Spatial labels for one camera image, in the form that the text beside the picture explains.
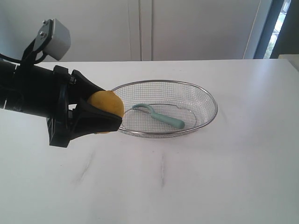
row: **white table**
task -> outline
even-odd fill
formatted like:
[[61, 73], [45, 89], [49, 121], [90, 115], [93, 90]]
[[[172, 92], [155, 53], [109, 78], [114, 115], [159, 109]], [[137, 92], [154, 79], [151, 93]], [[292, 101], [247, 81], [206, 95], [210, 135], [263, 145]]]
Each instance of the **white table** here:
[[287, 60], [40, 65], [55, 64], [105, 89], [198, 84], [219, 112], [182, 137], [91, 134], [58, 148], [44, 118], [0, 110], [1, 224], [299, 223], [299, 73]]

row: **wire mesh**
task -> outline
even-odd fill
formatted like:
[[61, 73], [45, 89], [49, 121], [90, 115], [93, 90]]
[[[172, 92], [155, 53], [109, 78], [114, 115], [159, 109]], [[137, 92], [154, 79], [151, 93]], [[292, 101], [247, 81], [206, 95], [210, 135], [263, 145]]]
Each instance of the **wire mesh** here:
[[[126, 134], [167, 138], [187, 134], [209, 124], [217, 114], [212, 95], [199, 86], [172, 81], [146, 80], [125, 84], [113, 89], [125, 106], [120, 131]], [[183, 129], [157, 121], [149, 114], [133, 110], [136, 104], [148, 104], [155, 112], [185, 122]]]

